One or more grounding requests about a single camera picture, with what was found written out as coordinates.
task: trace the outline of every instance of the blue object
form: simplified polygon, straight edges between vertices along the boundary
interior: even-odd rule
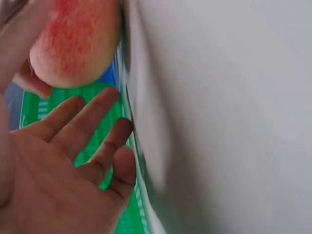
[[[107,70],[100,76],[98,80],[101,82],[109,83],[113,86],[116,85],[114,76],[114,62],[107,68]]]

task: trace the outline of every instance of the finger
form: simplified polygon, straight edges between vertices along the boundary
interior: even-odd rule
[[[0,93],[28,58],[29,49],[44,28],[52,0],[29,0],[25,8],[0,31]]]
[[[123,147],[116,151],[113,160],[113,177],[104,191],[104,205],[113,220],[118,219],[128,206],[136,184],[136,161],[132,150]]]
[[[31,70],[28,60],[13,77],[13,82],[24,90],[35,93],[41,98],[47,98],[51,95],[52,87],[42,80]]]
[[[7,204],[14,187],[14,159],[11,152],[9,132],[9,112],[6,102],[0,95],[0,207]]]
[[[32,123],[22,131],[50,142],[51,139],[84,107],[85,100],[80,96],[73,96],[62,102],[41,121]]]
[[[130,120],[126,118],[118,119],[90,160],[77,167],[79,173],[85,179],[99,185],[112,166],[116,150],[125,145],[132,130],[133,125]]]
[[[118,100],[113,87],[105,88],[51,140],[74,161],[86,146],[100,121]]]

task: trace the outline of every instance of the skin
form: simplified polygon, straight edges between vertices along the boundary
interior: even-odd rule
[[[0,233],[113,233],[136,181],[133,152],[123,146],[131,122],[119,119],[89,162],[78,168],[72,162],[118,99],[117,90],[103,90],[88,105],[72,97],[42,121],[9,131],[3,93],[12,79],[49,95],[49,86],[28,76],[25,61],[50,8],[50,0],[35,1],[0,34]],[[101,191],[111,166],[113,179]]]

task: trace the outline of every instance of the green ribbed surface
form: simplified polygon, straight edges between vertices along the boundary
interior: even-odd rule
[[[24,92],[22,110],[20,115],[20,126],[26,126],[45,117],[57,105],[73,95],[80,95],[89,102],[109,84],[95,82],[91,85],[78,89],[54,89],[48,99],[40,99],[37,95]],[[75,166],[85,163],[101,144],[113,123],[122,117],[123,104],[120,100],[110,112],[104,117],[98,129],[92,136],[89,144],[83,149],[75,161]],[[133,142],[128,141],[127,145],[134,146]],[[111,179],[112,171],[105,181],[100,185],[105,189]],[[150,234],[148,220],[144,209],[144,203],[141,196],[140,184],[137,181],[135,189],[130,199],[129,206],[119,219],[115,234]]]

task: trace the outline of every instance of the white surface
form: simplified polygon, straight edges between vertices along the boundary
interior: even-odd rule
[[[312,1],[131,0],[128,13],[154,232],[312,233]]]

